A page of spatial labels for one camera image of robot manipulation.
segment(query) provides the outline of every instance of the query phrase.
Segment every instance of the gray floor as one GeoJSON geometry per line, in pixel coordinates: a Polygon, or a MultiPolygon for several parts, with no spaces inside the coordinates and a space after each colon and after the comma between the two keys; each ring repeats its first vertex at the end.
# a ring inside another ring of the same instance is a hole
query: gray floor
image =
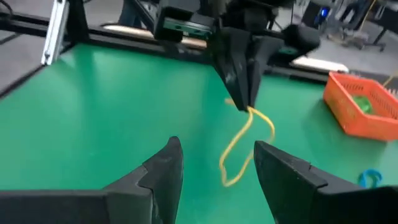
{"type": "MultiPolygon", "coordinates": [[[[49,17],[52,0],[6,0],[16,12],[49,17]]],[[[85,5],[88,23],[100,25],[105,22],[117,21],[121,12],[123,0],[92,0],[85,5]]],[[[290,23],[290,11],[281,10],[277,18],[284,27],[290,23]]],[[[365,23],[364,30],[371,38],[375,38],[380,27],[369,22],[365,23]]],[[[0,40],[12,35],[0,30],[0,40]]],[[[370,72],[393,74],[398,70],[398,38],[386,34],[382,42],[387,44],[383,53],[374,49],[357,50],[347,49],[329,40],[322,40],[321,47],[310,54],[313,58],[331,60],[345,64],[350,69],[366,70],[370,72]]],[[[22,35],[6,44],[0,45],[0,90],[14,82],[23,74],[38,66],[44,40],[38,37],[22,35]]]]}

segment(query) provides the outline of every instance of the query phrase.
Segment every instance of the blue object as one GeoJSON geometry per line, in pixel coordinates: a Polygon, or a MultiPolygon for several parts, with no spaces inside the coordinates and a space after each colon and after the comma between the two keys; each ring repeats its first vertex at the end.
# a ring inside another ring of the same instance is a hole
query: blue object
{"type": "Polygon", "coordinates": [[[321,10],[321,16],[322,16],[322,17],[326,17],[326,16],[328,16],[328,14],[329,14],[329,10],[328,10],[328,9],[323,8],[323,9],[321,10]]]}
{"type": "Polygon", "coordinates": [[[383,179],[383,176],[379,171],[375,169],[367,169],[361,175],[359,175],[359,185],[364,188],[368,188],[368,185],[366,183],[366,176],[369,176],[373,179],[373,185],[370,186],[370,188],[378,187],[381,180],[383,179]]]}

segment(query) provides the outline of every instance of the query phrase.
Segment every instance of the green object in basket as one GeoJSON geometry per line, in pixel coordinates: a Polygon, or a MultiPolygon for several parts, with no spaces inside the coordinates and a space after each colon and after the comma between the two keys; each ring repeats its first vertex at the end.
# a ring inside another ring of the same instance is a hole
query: green object in basket
{"type": "Polygon", "coordinates": [[[374,114],[372,104],[366,96],[353,96],[353,99],[363,113],[374,114]]]}

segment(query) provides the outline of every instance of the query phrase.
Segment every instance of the black plastic part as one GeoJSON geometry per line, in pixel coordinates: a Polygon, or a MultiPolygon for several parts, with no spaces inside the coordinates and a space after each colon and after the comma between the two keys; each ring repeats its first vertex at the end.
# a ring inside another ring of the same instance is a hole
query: black plastic part
{"type": "Polygon", "coordinates": [[[189,21],[199,9],[199,0],[160,0],[153,30],[155,39],[180,42],[183,37],[183,32],[164,28],[165,19],[171,18],[179,21],[189,21]]]}
{"type": "Polygon", "coordinates": [[[276,223],[398,222],[396,187],[363,189],[262,141],[254,163],[276,223]]]}
{"type": "Polygon", "coordinates": [[[207,42],[213,66],[221,77],[238,110],[249,104],[246,49],[250,33],[232,27],[218,30],[207,42]]]}
{"type": "Polygon", "coordinates": [[[268,61],[270,65],[287,65],[294,59],[317,49],[321,43],[319,31],[311,27],[291,24],[282,30],[282,34],[285,48],[291,50],[274,54],[268,61]]]}
{"type": "Polygon", "coordinates": [[[260,87],[261,75],[268,68],[267,62],[284,45],[283,39],[264,36],[255,40],[248,50],[249,106],[254,107],[260,87]]]}
{"type": "Polygon", "coordinates": [[[0,223],[175,223],[183,156],[177,137],[103,190],[0,191],[0,223]]]}

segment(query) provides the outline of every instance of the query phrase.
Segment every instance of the cable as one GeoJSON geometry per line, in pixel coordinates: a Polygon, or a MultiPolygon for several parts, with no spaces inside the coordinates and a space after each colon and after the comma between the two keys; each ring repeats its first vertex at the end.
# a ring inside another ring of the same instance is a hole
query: cable
{"type": "Polygon", "coordinates": [[[9,14],[6,17],[6,19],[10,19],[14,15],[14,11],[12,10],[12,7],[5,0],[0,0],[0,4],[2,4],[4,7],[7,8],[9,14]]]}
{"type": "MultiPolygon", "coordinates": [[[[231,99],[226,99],[225,103],[234,105],[233,101],[231,99]]],[[[237,174],[236,177],[234,177],[232,180],[227,180],[227,172],[224,167],[224,161],[228,154],[231,152],[232,148],[235,146],[235,144],[241,139],[241,137],[246,133],[246,131],[250,128],[252,122],[253,122],[253,113],[258,115],[261,119],[263,119],[265,122],[267,122],[271,128],[271,136],[269,138],[269,143],[271,143],[274,138],[275,138],[275,126],[272,123],[272,121],[264,114],[262,114],[260,111],[248,106],[248,112],[249,112],[249,118],[246,124],[244,124],[243,128],[235,135],[234,138],[232,138],[231,142],[228,144],[227,148],[224,150],[220,157],[220,171],[221,171],[221,181],[224,185],[224,187],[230,187],[233,184],[235,184],[244,174],[244,171],[246,170],[246,167],[249,165],[250,160],[254,158],[253,150],[249,153],[247,156],[246,160],[243,163],[243,166],[239,173],[237,174]]]]}
{"type": "Polygon", "coordinates": [[[368,17],[368,14],[369,14],[369,12],[371,11],[371,9],[372,9],[374,3],[376,3],[376,1],[377,1],[377,0],[373,0],[373,2],[372,2],[372,4],[371,4],[371,7],[369,7],[368,11],[366,12],[366,15],[365,15],[365,17],[363,18],[362,24],[361,24],[361,26],[359,27],[358,31],[361,31],[361,30],[362,30],[363,25],[365,24],[365,20],[366,20],[366,18],[368,17]]]}

